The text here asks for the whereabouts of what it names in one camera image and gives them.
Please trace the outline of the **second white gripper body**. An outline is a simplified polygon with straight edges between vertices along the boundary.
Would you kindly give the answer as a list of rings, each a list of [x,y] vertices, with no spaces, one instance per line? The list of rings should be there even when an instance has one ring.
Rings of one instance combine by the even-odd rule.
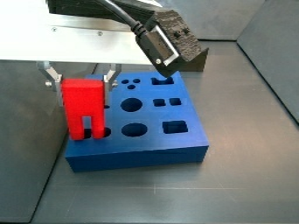
[[[0,0],[0,60],[149,63],[125,24],[51,14],[45,0]]]

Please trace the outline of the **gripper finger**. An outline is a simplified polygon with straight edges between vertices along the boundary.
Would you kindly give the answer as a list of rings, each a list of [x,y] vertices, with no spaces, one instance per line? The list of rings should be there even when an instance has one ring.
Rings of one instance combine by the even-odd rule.
[[[36,66],[45,77],[45,86],[52,89],[57,96],[57,103],[63,105],[61,99],[61,80],[63,75],[56,72],[49,61],[37,61]]]
[[[107,74],[103,76],[105,99],[108,99],[108,93],[117,87],[117,76],[121,72],[120,64],[111,64]]]

